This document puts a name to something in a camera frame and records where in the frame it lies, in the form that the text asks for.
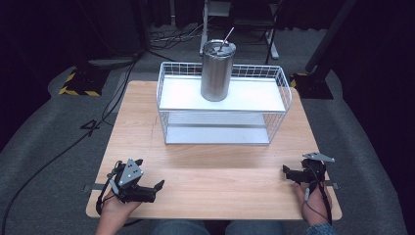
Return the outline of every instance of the hand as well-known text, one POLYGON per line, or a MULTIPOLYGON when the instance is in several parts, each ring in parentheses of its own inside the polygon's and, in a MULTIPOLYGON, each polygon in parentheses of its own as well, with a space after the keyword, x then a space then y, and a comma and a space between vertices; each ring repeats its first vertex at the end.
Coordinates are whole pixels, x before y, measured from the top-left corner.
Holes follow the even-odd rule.
POLYGON ((140 205, 140 202, 125 204, 116 197, 113 191, 110 191, 104 197, 100 223, 98 224, 96 234, 116 234, 130 217, 131 213, 140 205))
MULTIPOLYGON (((307 202, 304 200, 305 193, 301 186, 297 183, 294 183, 294 189, 301 204, 302 217, 305 219, 305 221, 307 221, 309 226, 314 226, 318 223, 328 222, 326 206, 324 205, 323 195, 321 194, 318 185, 316 186, 314 191, 309 195, 307 202)), ((329 200, 331 208, 332 199, 330 197, 329 192, 327 191, 327 187, 325 184, 324 191, 327 195, 327 199, 329 200)))

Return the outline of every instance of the wooden table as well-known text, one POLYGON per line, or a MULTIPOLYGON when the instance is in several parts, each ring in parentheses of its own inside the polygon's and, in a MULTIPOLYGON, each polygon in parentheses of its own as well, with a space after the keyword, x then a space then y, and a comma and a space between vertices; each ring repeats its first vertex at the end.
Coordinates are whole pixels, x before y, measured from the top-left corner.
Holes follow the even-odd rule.
MULTIPOLYGON (((116 161, 132 158, 144 160, 141 186, 165 180, 155 202, 142 204, 133 217, 302 219, 293 182, 285 179, 282 165, 301 170, 302 154, 318 149, 295 89, 292 107, 269 146, 165 145, 156 90, 154 81, 128 84, 96 178, 104 184, 116 161)), ((332 187, 328 190, 333 219, 340 219, 336 195, 332 187)), ((91 193, 89 216, 98 216, 99 194, 91 193)))

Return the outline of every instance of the metal rack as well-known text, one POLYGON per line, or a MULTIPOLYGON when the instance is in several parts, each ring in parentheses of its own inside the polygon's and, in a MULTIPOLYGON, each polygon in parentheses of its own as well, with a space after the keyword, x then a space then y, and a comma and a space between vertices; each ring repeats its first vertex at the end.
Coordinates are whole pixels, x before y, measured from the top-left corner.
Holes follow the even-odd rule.
POLYGON ((202 64, 162 63, 157 90, 166 144, 268 145, 291 107, 281 67, 234 65, 228 97, 200 94, 202 64))

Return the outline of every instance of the black cable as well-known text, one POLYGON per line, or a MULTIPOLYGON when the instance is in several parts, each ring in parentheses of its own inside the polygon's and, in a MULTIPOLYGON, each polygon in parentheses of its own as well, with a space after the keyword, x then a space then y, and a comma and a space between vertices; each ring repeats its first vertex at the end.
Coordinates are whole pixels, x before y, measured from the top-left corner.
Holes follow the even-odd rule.
POLYGON ((111 101, 107 104, 107 106, 105 107, 105 109, 102 112, 101 118, 102 121, 108 125, 113 125, 109 122, 106 121, 106 118, 110 115, 110 113, 115 109, 116 105, 119 103, 119 101, 121 100, 122 94, 124 93, 125 89, 126 89, 126 85, 128 83, 128 78, 131 74, 132 69, 135 67, 135 65, 137 64, 138 60, 141 58, 143 53, 139 54, 139 57, 136 58, 136 60, 130 65, 130 67, 127 69, 127 71, 125 72, 125 76, 124 76, 124 81, 122 82, 121 86, 116 90, 115 95, 113 96, 113 98, 111 99, 111 101), (116 100, 115 104, 113 105, 112 109, 110 111, 107 112, 107 115, 105 116, 105 112, 107 111, 107 108, 110 106, 110 103, 113 101, 113 99, 116 97, 116 95, 118 94, 119 90, 122 87, 122 91, 118 96, 118 99, 116 100))
MULTIPOLYGON (((128 68, 128 72, 126 73, 126 79, 128 79, 128 77, 131 74, 132 69, 134 68, 134 66, 137 64, 137 61, 139 60, 139 58, 137 58, 137 60, 135 60, 135 62, 130 66, 130 68, 128 68)), ((125 90, 126 87, 126 82, 123 86, 123 90, 125 90)), ((85 134, 83 134, 80 138, 78 138, 76 141, 74 141, 71 145, 69 145, 66 149, 64 149, 59 155, 57 155, 56 157, 54 157, 52 160, 50 160, 48 163, 46 163, 43 167, 41 167, 40 169, 38 169, 23 185, 22 187, 18 190, 18 192, 13 196, 12 200, 9 202, 9 205, 6 207, 6 211, 3 215, 3 224, 2 224, 2 235, 6 234, 6 222, 7 222, 7 216, 9 215, 10 209, 14 203, 14 201, 16 200, 16 198, 19 196, 19 194, 22 192, 22 190, 27 186, 28 183, 30 183, 31 180, 33 180, 33 178, 35 178, 44 168, 46 168, 48 165, 50 165, 52 162, 54 162, 55 160, 57 160, 58 158, 60 158, 62 155, 64 155, 67 151, 69 151, 71 148, 73 148, 74 146, 76 146, 80 141, 82 141, 86 136, 90 135, 90 133, 92 133, 92 131, 94 131, 95 129, 97 129, 100 124, 102 122, 105 121, 105 119, 110 115, 110 113, 114 110, 116 104, 120 101, 121 95, 118 97, 118 100, 116 101, 115 105, 111 108, 111 110, 105 115, 103 116, 103 118, 97 123, 97 125, 93 126, 89 131, 87 131, 85 134)))
POLYGON ((159 40, 159 39, 163 39, 163 38, 165 38, 165 34, 162 31, 153 31, 153 32, 150 32, 150 41, 159 40))
POLYGON ((104 65, 104 66, 95 66, 95 65, 92 65, 92 66, 94 66, 94 67, 98 67, 98 68, 100 68, 101 70, 116 70, 116 69, 120 69, 120 68, 124 68, 124 67, 126 67, 126 66, 129 66, 131 63, 134 63, 134 58, 136 57, 136 55, 138 55, 138 54, 140 54, 140 51, 141 50, 139 50, 138 52, 136 52, 136 53, 134 53, 134 54, 122 54, 122 53, 119 53, 118 51, 116 51, 115 49, 113 49, 105 40, 104 40, 104 38, 101 36, 101 34, 99 33, 99 31, 98 31, 98 29, 97 29, 97 27, 92 23, 92 20, 91 20, 91 18, 88 16, 88 13, 86 12, 86 10, 85 10, 85 8, 82 6, 82 4, 79 2, 79 0, 76 0, 76 2, 77 2, 77 4, 78 4, 78 6, 79 6, 79 8, 81 9, 81 11, 82 11, 82 13, 83 13, 83 15, 85 16, 85 18, 88 20, 88 22, 89 22, 89 24, 91 25, 91 27, 92 27, 92 29, 94 30, 94 32, 95 32, 95 34, 96 34, 96 36, 98 37, 98 39, 103 43, 103 45, 105 46, 105 47, 107 47, 107 49, 108 50, 110 50, 111 52, 113 52, 114 54, 117 54, 117 55, 119 55, 119 56, 123 56, 123 57, 132 57, 132 59, 131 59, 131 61, 128 61, 128 62, 124 62, 124 63, 116 63, 116 64, 113 64, 113 65, 104 65))
MULTIPOLYGON (((113 198, 113 197, 115 196, 115 195, 112 195, 112 196, 110 196, 109 198, 107 198, 107 199, 104 199, 104 200, 103 200, 104 193, 105 193, 105 191, 107 190, 107 187, 108 187, 108 185, 110 184, 111 179, 114 177, 114 175, 115 175, 115 174, 118 174, 118 167, 120 166, 120 164, 121 164, 121 161, 117 161, 117 162, 116 162, 116 164, 115 164, 114 169, 111 171, 111 173, 109 173, 109 174, 107 175, 107 177, 108 177, 107 182, 104 184, 104 187, 103 187, 103 189, 101 190, 101 194, 100 194, 100 196, 98 196, 97 203, 95 204, 95 209, 96 209, 96 211, 97 211, 97 213, 98 213, 99 215, 101 215, 101 213, 102 213, 102 206, 103 206, 103 204, 104 204, 107 200, 109 200, 109 199, 111 199, 111 198, 113 198)), ((143 219, 139 218, 139 219, 133 220, 133 221, 131 221, 131 222, 127 222, 127 223, 125 223, 124 225, 122 225, 122 227, 128 227, 128 226, 131 226, 131 225, 136 224, 136 223, 138 223, 138 222, 140 222, 140 221, 142 221, 142 220, 143 220, 143 219)))
POLYGON ((151 49, 153 50, 171 49, 172 47, 176 46, 180 42, 187 42, 187 41, 193 40, 195 37, 199 37, 201 35, 191 36, 191 34, 194 32, 200 31, 202 29, 202 26, 203 26, 202 24, 198 25, 194 29, 189 29, 186 32, 184 32, 184 29, 181 29, 181 32, 178 35, 174 35, 174 33, 177 31, 176 29, 168 37, 155 39, 153 41, 153 44, 156 43, 155 42, 156 40, 158 42, 162 42, 165 39, 164 45, 163 46, 152 45, 151 49))
MULTIPOLYGON (((329 199, 328 199, 328 197, 327 197, 327 194, 326 194, 326 192, 324 191, 324 186, 322 185, 322 183, 324 183, 324 175, 323 175, 323 179, 322 179, 322 181, 320 182, 320 180, 318 179, 318 177, 317 177, 317 174, 314 172, 314 169, 308 164, 308 163, 306 163, 306 165, 308 166, 308 168, 309 169, 311 169, 311 172, 314 174, 314 177, 315 177, 315 180, 316 180, 316 182, 317 182, 317 185, 318 185, 318 189, 320 190, 320 192, 321 192, 321 196, 323 197, 323 203, 324 203, 324 206, 325 206, 325 208, 326 208, 326 212, 327 212, 327 220, 328 220, 328 222, 330 223, 330 225, 332 225, 332 223, 333 223, 333 219, 332 219, 332 210, 331 210, 331 208, 330 208, 330 203, 329 203, 329 199)), ((308 203, 307 203, 307 205, 308 205, 308 207, 309 208, 311 208, 314 212, 316 212, 316 210, 314 210, 308 203)))
POLYGON ((174 61, 173 59, 170 59, 170 58, 168 58, 168 57, 166 57, 166 56, 160 55, 160 54, 158 54, 158 53, 156 53, 156 52, 153 52, 153 51, 150 51, 150 50, 147 50, 147 51, 148 51, 150 54, 154 55, 154 56, 157 56, 157 57, 160 57, 160 58, 166 59, 166 60, 171 61, 171 62, 177 62, 177 61, 174 61))
POLYGON ((322 213, 320 213, 319 211, 316 211, 314 208, 311 207, 311 205, 308 203, 308 201, 304 201, 302 203, 302 206, 304 207, 304 205, 307 205, 312 211, 314 211, 315 213, 320 214, 320 216, 322 216, 324 219, 326 219, 327 221, 329 220, 326 216, 324 216, 322 213))

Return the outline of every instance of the white shelf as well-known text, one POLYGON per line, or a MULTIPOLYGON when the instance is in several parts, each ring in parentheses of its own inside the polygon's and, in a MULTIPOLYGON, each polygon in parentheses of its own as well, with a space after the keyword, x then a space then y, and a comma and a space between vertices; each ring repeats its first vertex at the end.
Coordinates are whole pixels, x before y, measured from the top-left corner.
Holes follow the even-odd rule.
POLYGON ((273 78, 231 77, 227 97, 211 102, 201 95, 198 76, 166 75, 160 109, 164 111, 286 112, 273 78))
POLYGON ((167 133, 169 144, 269 143, 261 113, 175 112, 168 116, 167 133))

